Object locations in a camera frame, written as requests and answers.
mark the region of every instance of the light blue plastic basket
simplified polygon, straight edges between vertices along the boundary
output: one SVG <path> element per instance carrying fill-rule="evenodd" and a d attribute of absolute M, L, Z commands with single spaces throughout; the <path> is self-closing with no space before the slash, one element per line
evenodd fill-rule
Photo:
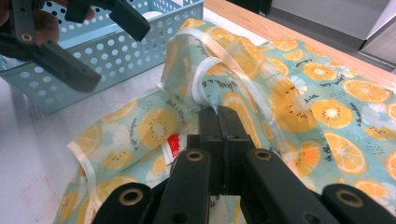
<path fill-rule="evenodd" d="M 162 13 L 148 20 L 151 29 L 141 42 L 134 41 L 109 19 L 109 11 L 95 8 L 92 21 L 76 24 L 64 20 L 63 7 L 47 3 L 44 8 L 60 20 L 59 44 L 102 76 L 94 91 L 74 91 L 35 63 L 16 66 L 18 61 L 7 58 L 2 59 L 7 70 L 1 77 L 41 110 L 51 113 L 163 63 L 166 45 L 183 22 L 201 19 L 204 14 L 204 0 L 183 0 L 183 7 L 170 0 L 128 2 L 141 14 Z"/>

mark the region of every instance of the clothing tag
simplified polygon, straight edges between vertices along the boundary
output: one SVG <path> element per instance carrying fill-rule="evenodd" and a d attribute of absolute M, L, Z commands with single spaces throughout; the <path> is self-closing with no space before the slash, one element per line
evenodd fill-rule
<path fill-rule="evenodd" d="M 163 150 L 163 157 L 166 165 L 173 162 L 175 157 L 184 150 L 187 145 L 187 135 L 185 134 L 172 134 L 166 142 L 161 145 Z"/>

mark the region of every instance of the white table surface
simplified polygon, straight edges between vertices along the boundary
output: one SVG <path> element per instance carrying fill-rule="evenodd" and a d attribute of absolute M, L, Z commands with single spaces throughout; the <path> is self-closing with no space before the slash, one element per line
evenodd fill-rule
<path fill-rule="evenodd" d="M 207 9 L 204 19 L 256 45 L 266 41 Z M 154 87 L 162 71 L 163 64 L 52 114 L 41 112 L 0 78 L 0 223 L 52 223 L 78 168 L 66 145 L 98 119 Z"/>

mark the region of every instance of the red label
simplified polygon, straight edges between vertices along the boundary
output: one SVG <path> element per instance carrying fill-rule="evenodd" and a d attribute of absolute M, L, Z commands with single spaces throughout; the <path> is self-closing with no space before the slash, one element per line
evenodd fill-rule
<path fill-rule="evenodd" d="M 168 144 L 172 151 L 172 156 L 176 157 L 180 153 L 180 143 L 178 139 L 178 134 L 172 134 L 168 138 Z"/>

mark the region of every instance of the fabric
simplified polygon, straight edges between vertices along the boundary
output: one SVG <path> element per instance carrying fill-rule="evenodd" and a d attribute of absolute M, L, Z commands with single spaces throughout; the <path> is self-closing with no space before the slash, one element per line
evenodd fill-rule
<path fill-rule="evenodd" d="M 197 111 L 218 105 L 234 109 L 255 146 L 275 152 L 309 189 L 345 183 L 396 215 L 392 91 L 302 41 L 283 37 L 256 47 L 188 20 L 168 44 L 161 83 L 69 144 L 81 167 L 55 222 L 90 223 L 118 186 L 165 180 L 170 166 L 160 145 L 174 133 L 197 133 Z M 238 200 L 212 198 L 211 217 L 243 222 Z"/>

